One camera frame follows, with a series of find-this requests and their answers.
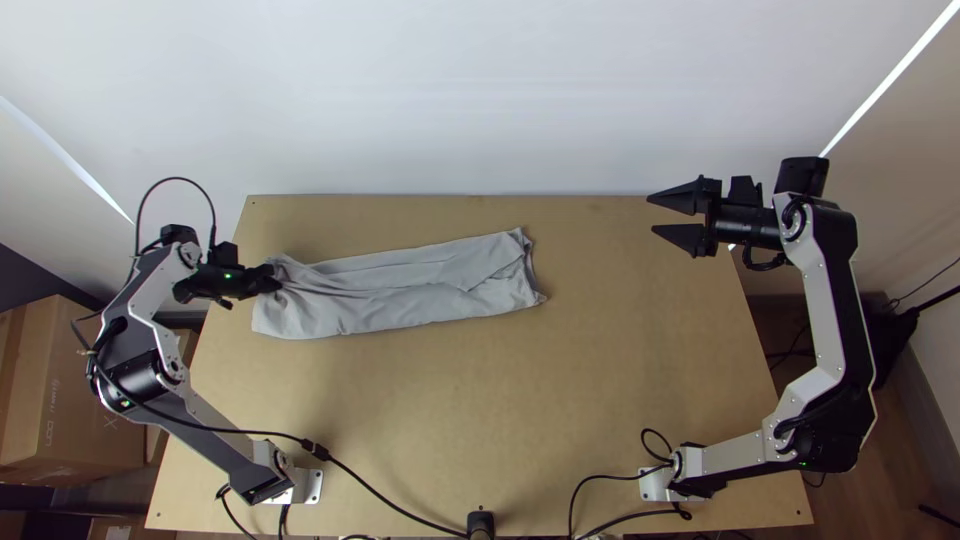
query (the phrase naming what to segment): white wall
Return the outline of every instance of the white wall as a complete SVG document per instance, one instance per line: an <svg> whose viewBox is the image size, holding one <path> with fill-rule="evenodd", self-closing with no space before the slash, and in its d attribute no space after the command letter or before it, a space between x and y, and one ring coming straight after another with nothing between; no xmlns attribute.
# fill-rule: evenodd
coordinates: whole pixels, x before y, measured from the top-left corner
<svg viewBox="0 0 960 540"><path fill-rule="evenodd" d="M960 256L960 246L957 248L957 253L945 253L915 275L891 287L890 296L899 297L926 281ZM960 284L960 264L904 300L903 307L922 304L957 284ZM921 312L910 347L940 404L954 443L960 448L960 295Z"/></svg>
<svg viewBox="0 0 960 540"><path fill-rule="evenodd" d="M857 217L861 290L898 297L960 256L960 19L954 18L831 152L826 197ZM743 270L752 294L799 292L797 272ZM960 283L960 265L904 301ZM960 298L920 317L916 353L960 446Z"/></svg>
<svg viewBox="0 0 960 540"><path fill-rule="evenodd" d="M159 178L202 182L229 238L249 193L769 180L781 158L819 152L946 3L2 2L0 95L131 215ZM8 166L2 189L26 189ZM22 181L46 182L35 169ZM164 189L144 236L207 219L187 188ZM96 246L125 265L127 242ZM99 279L89 244L56 247L74 264L48 256L52 271Z"/></svg>

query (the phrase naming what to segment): cardboard box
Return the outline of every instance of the cardboard box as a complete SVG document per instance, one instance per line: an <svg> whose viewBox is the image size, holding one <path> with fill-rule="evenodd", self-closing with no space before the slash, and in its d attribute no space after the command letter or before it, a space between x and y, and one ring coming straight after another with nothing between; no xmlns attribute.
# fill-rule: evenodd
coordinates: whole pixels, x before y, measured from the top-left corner
<svg viewBox="0 0 960 540"><path fill-rule="evenodd" d="M93 518L87 540L174 540L176 531L144 528L146 518Z"/></svg>
<svg viewBox="0 0 960 540"><path fill-rule="evenodd" d="M197 350L197 342L200 340L200 334L192 330L174 330L173 333L177 335L177 339L179 340L177 348L180 349L180 359L185 366L190 367L190 363L193 361L193 352ZM144 462L147 465L160 465L160 461L163 459L163 451L167 448L167 439L170 438L170 435L157 426L148 425L145 431Z"/></svg>
<svg viewBox="0 0 960 540"><path fill-rule="evenodd" d="M0 481L64 487L143 466L142 425L90 391L70 320L83 307L51 296L0 314ZM81 323L92 342L94 318Z"/></svg>

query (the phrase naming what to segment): wooden floor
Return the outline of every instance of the wooden floor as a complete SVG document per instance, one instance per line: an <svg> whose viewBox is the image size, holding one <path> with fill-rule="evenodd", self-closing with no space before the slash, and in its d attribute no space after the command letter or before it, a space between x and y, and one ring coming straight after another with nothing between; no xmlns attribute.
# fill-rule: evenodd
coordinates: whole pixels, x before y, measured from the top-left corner
<svg viewBox="0 0 960 540"><path fill-rule="evenodd" d="M764 350L786 350L806 323L802 304L751 302L754 321ZM798 348L810 346L804 336ZM773 370L774 384L782 391L787 383L810 369L813 360L793 357ZM867 440L856 468L845 474L831 475L823 487L807 488L815 524L743 531L754 540L834 540L834 539L956 539L960 531L917 510L917 505L939 504L930 471L920 454L912 428L907 421L900 396L892 384L875 394L878 421ZM819 474L808 473L810 481ZM717 532L707 533L711 540ZM692 534L650 536L686 540ZM180 540L233 540L233 534L180 533ZM732 532L720 533L721 539L741 538Z"/></svg>

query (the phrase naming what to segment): black cable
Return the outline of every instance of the black cable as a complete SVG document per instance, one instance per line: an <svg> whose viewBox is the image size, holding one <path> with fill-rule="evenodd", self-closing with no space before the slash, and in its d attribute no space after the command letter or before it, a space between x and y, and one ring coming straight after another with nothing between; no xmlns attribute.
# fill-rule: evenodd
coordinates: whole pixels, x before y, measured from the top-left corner
<svg viewBox="0 0 960 540"><path fill-rule="evenodd" d="M394 511L396 511L397 513L403 515L404 517L409 518L409 519L412 519L413 521L416 521L417 523L419 523L419 524L421 524L421 525L426 525L427 527L430 527L431 529L436 529L436 530L438 530L438 531L440 531L440 532L442 532L442 533L444 533L444 534L449 534L450 536L456 536L456 537L458 537L458 538L467 538L467 533L463 533L463 532L460 532L460 531L455 531L455 530L450 529L450 528L448 528L448 527L444 527L443 525L438 525L438 524L436 524L436 523L434 523L434 522L432 522L432 521L429 521L429 520L427 520L427 519L424 519L424 518L422 518L422 517L420 517L420 516L418 516L418 515L416 515L416 514L412 514L412 513L408 512L408 511L404 510L403 508L400 508L399 506L397 506L396 504L394 504L393 501L391 501L390 499L388 499L388 498L384 497L383 495L381 495L379 491L377 491L376 489L373 489L373 486L371 486L370 484L368 484L368 483L366 482L366 480L364 480L363 478L360 478L360 476L359 476L357 473L353 472L353 471L350 469L350 467L347 467L347 466L344 465L343 463L340 463L340 461L337 460L336 458L334 458L333 456L330 456L329 459L328 459L328 461L330 461L330 463L333 463L333 464L336 465L337 467L340 467L340 470L342 470L343 472L345 472L345 473L349 474L350 476L352 476L353 479L357 481L357 483L359 483L361 486L364 487L364 489L366 489L366 490L369 491L371 494L373 494L374 497L380 499L380 502L382 502L383 504L389 506L389 507L392 508Z"/></svg>
<svg viewBox="0 0 960 540"><path fill-rule="evenodd" d="M246 536L246 537L249 538L250 540L257 540L257 538L256 538L255 536L253 536L252 534L250 534L250 531L248 531L248 530L246 530L246 529L243 528L243 525L241 525L240 522L237 521L236 516L234 516L234 515L233 515L233 512L230 511L230 507L227 506L227 497L226 497L227 493L230 493L230 485L229 485L229 484L224 484L224 485L220 486L220 489L217 490L217 495L216 495L216 497L214 497L214 498L215 498L215 499L220 499L220 502L223 503L223 509L227 512L227 517L229 517L229 518L230 518L230 521L232 521L233 524L234 524L238 529L240 529L240 532L242 532L244 536Z"/></svg>
<svg viewBox="0 0 960 540"><path fill-rule="evenodd" d="M680 517L683 518L685 521L690 521L691 519L693 519L693 515L691 515L690 512L687 512L686 510L683 510L682 508L680 508L679 504L673 503L673 508L670 510L649 510L647 512L636 512L633 514L620 516L616 519L612 519L604 523L603 525L600 525L599 527L594 527L593 529L590 529L590 532L580 536L578 540L582 540L583 538L589 538L595 534L599 534L603 532L605 529L613 527L614 525L617 525L619 523L623 523L624 521L629 521L631 519L637 519L637 518L649 517L649 516L660 516L664 514L679 514Z"/></svg>
<svg viewBox="0 0 960 540"><path fill-rule="evenodd" d="M800 338L803 337L803 333L806 332L808 328L810 328L810 324L805 324L800 328L800 331L797 332L796 336L794 336L793 342L790 343L790 348L787 349L787 352L783 353L780 356L779 360L777 360L776 362L773 363L772 366L770 366L770 371L773 371L774 369L776 369L777 366L784 363L788 358L793 356L793 352L797 348L797 343L800 341Z"/></svg>
<svg viewBox="0 0 960 540"><path fill-rule="evenodd" d="M915 287L912 291L908 292L907 294L905 294L905 295L903 295L903 296L898 296L897 298L894 298L894 299L890 300L889 302L887 302L887 303L886 303L886 306L885 306L885 307L887 308L886 311L887 311L887 312L890 312L890 311L893 311L893 310L897 309L898 307L900 307L900 302L902 302L902 301L906 300L907 298L913 296L913 294L914 294L915 292L917 292L917 291L919 291L920 289L922 289L922 288L926 287L927 285L929 285L933 280L935 280L935 279L937 279L938 277L940 277L941 274L943 274L943 273L946 272L947 270L949 270L949 269L953 268L954 266L956 266L957 263L960 263L960 257L957 257L956 259L953 260L952 263L950 263L950 264L944 266L943 268L941 268L939 272L937 272L936 274L934 274L933 276L931 276L930 279L924 281L924 282L921 283L919 286Z"/></svg>
<svg viewBox="0 0 960 540"><path fill-rule="evenodd" d="M659 437L661 441L663 441L664 446L667 447L667 455L669 455L671 452L673 452L673 447L670 446L670 443L669 443L669 442L667 442L667 438L664 437L659 431L657 431L657 430L655 430L655 429L651 429L651 428L643 428L643 430L640 431L640 443L643 444L644 450L646 450L647 453L650 454L650 457L652 457L653 459L655 459L655 460L657 460L657 461L662 461L663 463L673 463L673 460L672 460L672 459L667 458L667 457L665 457L665 456L661 456L660 454L658 454L658 453L654 452L653 450L651 450L649 446L647 446L647 434L648 434L648 433L653 433L654 435L656 435L657 437Z"/></svg>
<svg viewBox="0 0 960 540"><path fill-rule="evenodd" d="M803 483L804 483L804 484L812 487L813 489L820 489L821 487L823 487L823 483L827 481L827 473L823 473L823 476L820 477L820 482L818 482L818 483L816 483L816 484L814 484L813 482L807 480L807 478L806 478L805 476L803 476L802 473L800 474L800 478L803 478Z"/></svg>
<svg viewBox="0 0 960 540"><path fill-rule="evenodd" d="M277 524L277 540L283 540L283 530L287 527L287 514L289 513L289 504L280 507L280 522Z"/></svg>
<svg viewBox="0 0 960 540"><path fill-rule="evenodd" d="M213 207L213 200L210 199L210 195L207 194L207 191L205 189L200 187L200 184L194 182L193 180L190 180L189 178L184 178L182 176L170 176L170 177L164 178L163 180L158 180L156 183L150 186L150 189L148 189L147 192L143 194L143 198L140 199L140 206L137 208L137 223L135 226L136 236L133 242L134 257L140 254L140 218L143 216L143 206L146 204L147 198L150 196L153 190L157 189L158 187L160 187L161 185L167 182L172 182L174 180L179 180L180 182L186 182L192 185L193 187L199 189L200 193L203 193L204 198L207 199L207 204L210 205L210 249L213 249L213 247L216 245L217 209Z"/></svg>
<svg viewBox="0 0 960 540"><path fill-rule="evenodd" d="M664 463L663 465L657 465L656 467L644 471L640 474L635 474L633 476L613 476L609 474L592 474L577 484L576 489L573 490L573 495L570 496L570 507L567 510L567 538L573 538L573 506L577 501L577 494L580 493L580 488L584 486L587 482L591 480L639 480L648 474L653 474L661 469L673 466L672 463Z"/></svg>

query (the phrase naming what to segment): gray cloth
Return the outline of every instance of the gray cloth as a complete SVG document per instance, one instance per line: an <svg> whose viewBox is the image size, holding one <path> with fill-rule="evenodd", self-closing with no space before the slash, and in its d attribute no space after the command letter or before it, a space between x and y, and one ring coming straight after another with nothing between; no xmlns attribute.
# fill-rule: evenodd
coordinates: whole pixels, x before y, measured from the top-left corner
<svg viewBox="0 0 960 540"><path fill-rule="evenodd" d="M306 265L267 259L283 288L257 296L253 331L310 339L500 315L536 306L520 228Z"/></svg>

